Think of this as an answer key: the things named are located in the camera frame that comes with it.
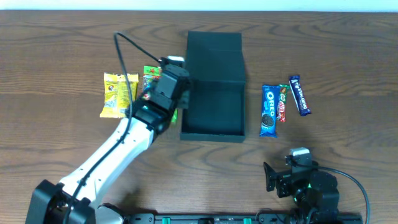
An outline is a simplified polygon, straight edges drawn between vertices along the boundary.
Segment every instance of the blue candy bar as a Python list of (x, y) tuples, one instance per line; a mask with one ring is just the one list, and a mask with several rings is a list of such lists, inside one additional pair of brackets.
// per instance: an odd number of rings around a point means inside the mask
[(301, 116), (310, 114), (310, 108), (308, 107), (307, 101), (305, 101), (303, 90), (300, 85), (300, 75), (293, 75), (289, 77), (290, 88), (294, 96), (294, 101), (296, 102), (298, 112)]
[(260, 136), (270, 136), (277, 138), (276, 116), (278, 114), (280, 86), (262, 86), (262, 113), (261, 113), (261, 132)]

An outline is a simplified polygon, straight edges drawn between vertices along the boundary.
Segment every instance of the white arm segment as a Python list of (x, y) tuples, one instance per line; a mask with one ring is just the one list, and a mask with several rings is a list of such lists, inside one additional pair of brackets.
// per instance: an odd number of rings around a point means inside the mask
[[(90, 206), (97, 210), (105, 193), (113, 182), (119, 177), (122, 171), (136, 158), (140, 153), (144, 152), (151, 144), (154, 132), (147, 129), (147, 125), (143, 122), (131, 118), (130, 131), (124, 139), (124, 143), (114, 149), (114, 151), (106, 157), (106, 159), (91, 173), (83, 186), (77, 199), (88, 198)], [(88, 170), (118, 141), (123, 135), (127, 127), (127, 118), (123, 118), (116, 128), (115, 132), (106, 142), (94, 152), (77, 170), (61, 179), (63, 191), (73, 195), (81, 178)]]

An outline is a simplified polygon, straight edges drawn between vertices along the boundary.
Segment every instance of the wooden surface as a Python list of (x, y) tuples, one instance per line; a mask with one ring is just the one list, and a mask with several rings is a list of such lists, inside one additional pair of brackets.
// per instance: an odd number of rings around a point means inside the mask
[[(43, 179), (57, 183), (114, 131), (100, 119), (103, 73), (120, 73), (112, 34), (125, 30), (160, 57), (185, 55), (188, 30), (241, 32), (247, 67), (243, 144), (180, 141), (180, 121), (140, 155), (104, 201), (159, 213), (288, 210), (266, 192), (262, 162), (285, 170), (289, 149), (354, 175), (371, 223), (398, 218), (398, 14), (309, 12), (0, 12), (0, 223), (22, 223)], [(151, 59), (122, 44), (130, 72)], [(258, 137), (261, 85), (302, 75), (313, 114), (287, 99), (279, 137)], [(339, 209), (365, 215), (357, 186), (338, 176)]]

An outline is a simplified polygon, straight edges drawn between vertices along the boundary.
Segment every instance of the yellow candy package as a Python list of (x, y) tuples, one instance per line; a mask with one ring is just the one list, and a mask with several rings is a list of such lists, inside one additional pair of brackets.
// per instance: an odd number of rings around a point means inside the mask
[[(138, 74), (128, 74), (132, 99), (136, 100)], [(130, 99), (124, 75), (104, 73), (105, 105), (100, 118), (124, 118)]]

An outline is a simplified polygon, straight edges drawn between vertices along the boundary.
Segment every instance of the red candy wrapper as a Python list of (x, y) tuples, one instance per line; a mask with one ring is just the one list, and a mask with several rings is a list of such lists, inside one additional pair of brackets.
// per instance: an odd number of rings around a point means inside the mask
[(276, 119), (281, 122), (286, 121), (286, 96), (289, 91), (290, 86), (285, 84), (280, 84), (279, 91), (279, 103), (278, 103), (278, 116)]

